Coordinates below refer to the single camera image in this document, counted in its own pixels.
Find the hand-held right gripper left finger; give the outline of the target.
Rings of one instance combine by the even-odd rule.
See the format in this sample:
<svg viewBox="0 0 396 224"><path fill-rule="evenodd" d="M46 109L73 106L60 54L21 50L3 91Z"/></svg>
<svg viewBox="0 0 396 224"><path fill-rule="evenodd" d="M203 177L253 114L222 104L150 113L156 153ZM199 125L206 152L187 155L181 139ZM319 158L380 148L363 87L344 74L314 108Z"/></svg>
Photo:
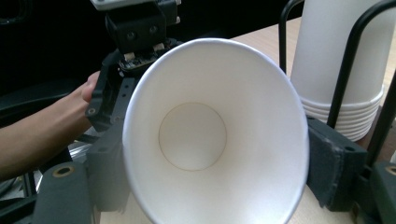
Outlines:
<svg viewBox="0 0 396 224"><path fill-rule="evenodd" d="M99 212L123 211L128 202L122 129L122 123L112 125L87 152L90 197Z"/></svg>

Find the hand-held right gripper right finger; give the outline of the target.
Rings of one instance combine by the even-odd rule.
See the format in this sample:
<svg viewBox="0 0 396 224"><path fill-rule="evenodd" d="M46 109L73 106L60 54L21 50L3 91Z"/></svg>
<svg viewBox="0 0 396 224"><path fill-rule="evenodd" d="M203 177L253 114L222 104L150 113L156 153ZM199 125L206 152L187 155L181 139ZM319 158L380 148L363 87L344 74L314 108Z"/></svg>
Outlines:
<svg viewBox="0 0 396 224"><path fill-rule="evenodd" d="M332 212L352 208L353 184L363 171L367 152L324 122L307 118L310 161L307 186L320 207Z"/></svg>

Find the single white paper cup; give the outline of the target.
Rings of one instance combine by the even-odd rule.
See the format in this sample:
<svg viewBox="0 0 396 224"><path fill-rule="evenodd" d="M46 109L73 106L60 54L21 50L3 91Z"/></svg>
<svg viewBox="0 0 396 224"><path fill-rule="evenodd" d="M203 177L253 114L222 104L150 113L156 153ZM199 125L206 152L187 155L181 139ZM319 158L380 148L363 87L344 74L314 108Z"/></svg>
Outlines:
<svg viewBox="0 0 396 224"><path fill-rule="evenodd" d="M304 191L306 117L259 51L203 38L142 76L123 127L132 192L153 224L286 224Z"/></svg>

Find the short stack of white cups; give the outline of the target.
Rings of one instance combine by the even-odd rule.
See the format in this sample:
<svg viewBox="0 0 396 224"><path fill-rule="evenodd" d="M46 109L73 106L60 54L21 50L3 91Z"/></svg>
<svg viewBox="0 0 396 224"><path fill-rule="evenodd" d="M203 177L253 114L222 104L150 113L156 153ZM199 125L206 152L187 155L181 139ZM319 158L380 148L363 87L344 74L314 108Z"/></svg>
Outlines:
<svg viewBox="0 0 396 224"><path fill-rule="evenodd" d="M327 121L352 27L379 1L304 0L290 80L308 116ZM396 9L389 9L362 33L335 125L352 141L362 139L374 122L395 25Z"/></svg>

